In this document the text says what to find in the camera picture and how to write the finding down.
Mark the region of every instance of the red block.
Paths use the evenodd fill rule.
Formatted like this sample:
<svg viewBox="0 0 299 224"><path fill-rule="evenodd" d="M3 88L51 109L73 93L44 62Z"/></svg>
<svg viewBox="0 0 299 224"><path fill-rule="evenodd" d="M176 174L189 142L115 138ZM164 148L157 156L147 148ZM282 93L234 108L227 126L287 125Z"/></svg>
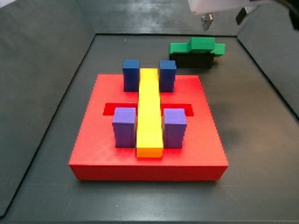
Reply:
<svg viewBox="0 0 299 224"><path fill-rule="evenodd" d="M161 93L163 107L183 105L187 130L183 147L161 158L136 158L136 149L116 148L113 107L136 106L137 93L124 92L123 76L101 74L88 102L69 168L80 180L218 180L228 168L220 137L196 75L176 75L173 93Z"/></svg>

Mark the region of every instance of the building block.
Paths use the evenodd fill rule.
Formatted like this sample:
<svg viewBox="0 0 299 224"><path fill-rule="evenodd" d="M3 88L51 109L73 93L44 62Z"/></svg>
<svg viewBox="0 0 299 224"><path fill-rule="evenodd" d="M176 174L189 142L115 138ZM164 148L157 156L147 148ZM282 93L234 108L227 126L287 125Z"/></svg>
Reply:
<svg viewBox="0 0 299 224"><path fill-rule="evenodd" d="M191 38L188 53L209 53L215 48L215 38Z"/></svg>
<svg viewBox="0 0 299 224"><path fill-rule="evenodd" d="M191 38L187 43L169 44L169 60L177 68L209 69L214 57L226 53L226 44L215 44L215 38Z"/></svg>
<svg viewBox="0 0 299 224"><path fill-rule="evenodd" d="M175 64L179 68L205 68L209 69L212 66L215 54L211 52L205 53L172 53L169 60L175 60Z"/></svg>
<svg viewBox="0 0 299 224"><path fill-rule="evenodd" d="M140 69L136 157L160 158L164 152L157 69Z"/></svg>
<svg viewBox="0 0 299 224"><path fill-rule="evenodd" d="M159 65L159 88L161 93L173 91L176 65L173 60L161 60Z"/></svg>
<svg viewBox="0 0 299 224"><path fill-rule="evenodd" d="M163 147L183 147L183 136L187 127L187 119L183 108L165 108L163 110Z"/></svg>
<svg viewBox="0 0 299 224"><path fill-rule="evenodd" d="M140 73L140 62L137 59L124 60L123 72L124 72L124 91L137 92L139 73Z"/></svg>
<svg viewBox="0 0 299 224"><path fill-rule="evenodd" d="M207 181L220 179L228 160L197 75L176 75L172 94L161 105L191 105L180 150L164 149L163 158L137 158L132 148L116 148L112 115L105 106L137 104L137 93L124 92L123 75L101 74L89 97L69 168L80 180Z"/></svg>
<svg viewBox="0 0 299 224"><path fill-rule="evenodd" d="M187 43L171 43L169 44L169 54L171 53L188 53Z"/></svg>
<svg viewBox="0 0 299 224"><path fill-rule="evenodd" d="M116 147L136 147L136 109L116 108L112 125L115 131Z"/></svg>
<svg viewBox="0 0 299 224"><path fill-rule="evenodd" d="M215 53L215 57L219 57L219 56L224 55L226 44L215 44L215 48L212 50L212 53Z"/></svg>

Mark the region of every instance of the yellow bar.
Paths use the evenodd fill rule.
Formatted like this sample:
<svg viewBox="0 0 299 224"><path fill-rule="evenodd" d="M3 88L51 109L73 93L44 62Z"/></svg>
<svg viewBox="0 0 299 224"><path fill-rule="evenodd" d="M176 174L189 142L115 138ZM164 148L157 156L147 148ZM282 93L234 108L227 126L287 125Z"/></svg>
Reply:
<svg viewBox="0 0 299 224"><path fill-rule="evenodd" d="M160 158L164 153L157 69L140 69L136 157Z"/></svg>

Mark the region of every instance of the floor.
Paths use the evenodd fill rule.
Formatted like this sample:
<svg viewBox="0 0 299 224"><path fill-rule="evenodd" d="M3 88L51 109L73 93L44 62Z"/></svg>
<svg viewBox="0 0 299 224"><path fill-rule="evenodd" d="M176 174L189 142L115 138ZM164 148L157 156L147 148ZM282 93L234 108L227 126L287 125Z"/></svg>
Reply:
<svg viewBox="0 0 299 224"><path fill-rule="evenodd" d="M77 181L68 167L97 74L157 67L187 36L96 36L3 221L299 221L299 127L235 38L199 74L230 167L218 182Z"/></svg>

